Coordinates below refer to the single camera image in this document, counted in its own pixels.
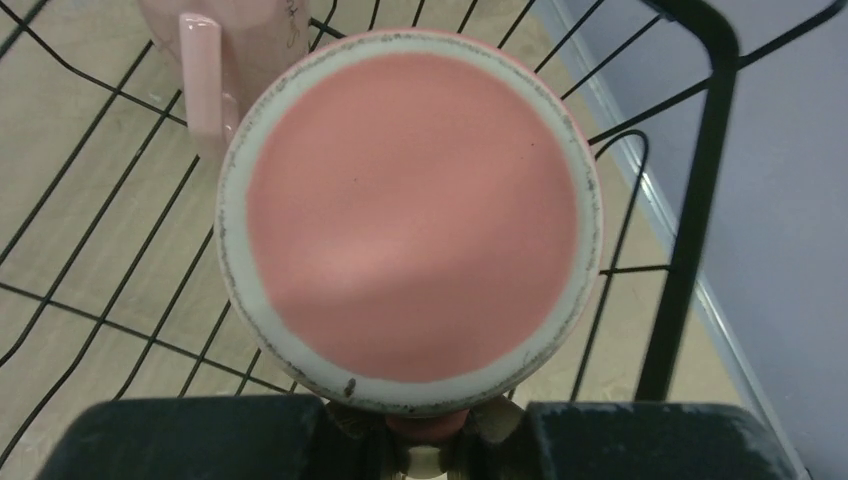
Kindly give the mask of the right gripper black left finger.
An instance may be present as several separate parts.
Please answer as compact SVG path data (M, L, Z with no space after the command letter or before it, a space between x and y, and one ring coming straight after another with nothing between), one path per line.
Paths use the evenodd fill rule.
M344 433L312 395L98 403L40 479L388 479L383 439Z

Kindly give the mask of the salmon pink mug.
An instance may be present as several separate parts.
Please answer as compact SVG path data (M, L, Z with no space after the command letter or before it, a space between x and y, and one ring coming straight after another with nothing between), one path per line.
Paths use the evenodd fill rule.
M215 232L265 353L433 442L561 347L599 274L603 207L584 136L521 62L381 30L307 55L256 99Z

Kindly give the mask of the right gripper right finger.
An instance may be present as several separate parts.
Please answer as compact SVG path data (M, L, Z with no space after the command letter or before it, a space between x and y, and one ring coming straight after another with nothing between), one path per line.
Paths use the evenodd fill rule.
M497 400L472 412L460 479L796 479L776 435L735 405Z

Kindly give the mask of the light pink faceted mug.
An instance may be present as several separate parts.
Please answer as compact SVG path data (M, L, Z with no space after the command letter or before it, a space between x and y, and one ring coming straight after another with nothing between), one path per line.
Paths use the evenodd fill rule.
M223 159L263 92L309 51L306 0L138 0L154 46L181 82L198 154Z

